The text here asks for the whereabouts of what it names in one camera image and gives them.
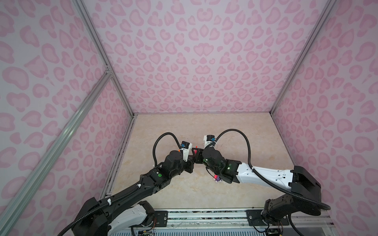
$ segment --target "wallpaper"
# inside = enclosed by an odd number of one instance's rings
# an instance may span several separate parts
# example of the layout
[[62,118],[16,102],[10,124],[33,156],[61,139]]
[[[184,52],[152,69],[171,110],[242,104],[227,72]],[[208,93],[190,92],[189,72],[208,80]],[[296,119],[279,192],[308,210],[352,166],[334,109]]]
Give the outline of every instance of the wallpaper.
[[326,0],[84,0],[134,112],[269,111]]
[[99,200],[128,120],[109,81],[10,235],[57,235],[86,200]]
[[0,214],[104,67],[70,0],[0,3]]
[[340,236],[378,235],[377,12],[341,1],[274,115]]

